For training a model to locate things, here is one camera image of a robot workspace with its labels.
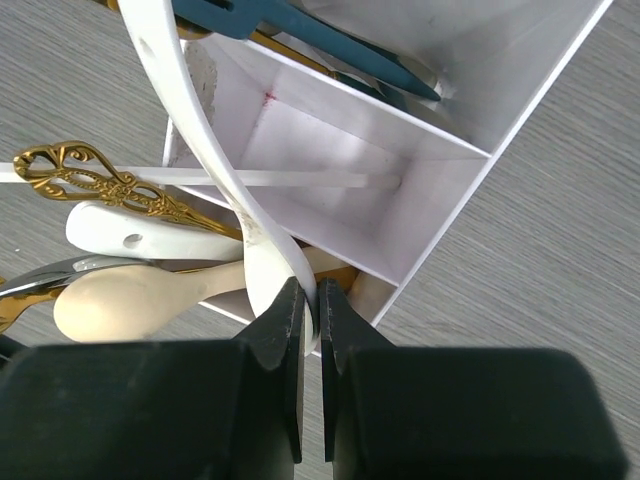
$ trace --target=white rod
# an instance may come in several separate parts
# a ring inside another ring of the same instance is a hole
[[[104,167],[82,165],[83,169],[104,172]],[[159,185],[213,185],[207,172],[199,168],[115,167],[130,172],[141,180]],[[398,175],[373,175],[337,171],[278,172],[267,170],[237,170],[247,187],[320,187],[320,188],[375,188],[393,190],[400,185]],[[0,163],[0,183],[23,182],[13,170],[12,163]]]

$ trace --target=white box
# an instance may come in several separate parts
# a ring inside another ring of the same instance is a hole
[[[610,3],[305,1],[326,21],[438,73],[442,102],[410,101],[420,118],[252,42],[212,35],[191,44],[187,61],[234,167],[402,176],[397,191],[251,189],[291,234],[366,273],[351,301],[376,325]],[[163,165],[198,166],[170,121]],[[228,208],[214,187],[183,190]],[[206,303],[253,319],[245,292]]]

